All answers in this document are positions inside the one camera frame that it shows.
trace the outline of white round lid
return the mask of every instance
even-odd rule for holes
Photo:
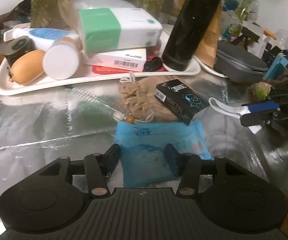
[[[79,62],[77,49],[58,44],[45,53],[43,69],[50,78],[62,80],[71,77],[76,72]]]

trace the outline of wooden bead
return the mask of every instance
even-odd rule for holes
[[[125,122],[134,123],[134,121],[135,121],[135,117],[133,115],[128,114],[125,117]]]

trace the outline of reflective silver surface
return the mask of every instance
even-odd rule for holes
[[[238,106],[248,102],[248,89],[202,71],[186,77],[206,98],[215,97]],[[9,187],[60,156],[83,159],[104,153],[114,143],[114,109],[123,110],[118,80],[57,87],[16,96],[0,96],[0,195]],[[288,141],[266,129],[256,135],[239,120],[209,108],[201,113],[212,156],[223,155],[282,190],[288,189]],[[87,192],[85,177],[73,176],[73,184]],[[179,181],[150,187],[177,189]],[[211,176],[200,179],[200,191],[212,185]],[[123,186],[119,162],[108,180],[110,191]],[[0,220],[0,234],[5,230]]]

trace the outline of black thermos bottle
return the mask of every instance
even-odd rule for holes
[[[221,0],[186,0],[163,52],[164,63],[184,71]]]

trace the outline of blue plastic packet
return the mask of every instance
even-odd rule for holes
[[[121,147],[124,187],[143,187],[149,183],[176,179],[163,154],[168,143],[179,153],[193,153],[211,160],[199,121],[189,126],[182,122],[119,122],[115,140]]]

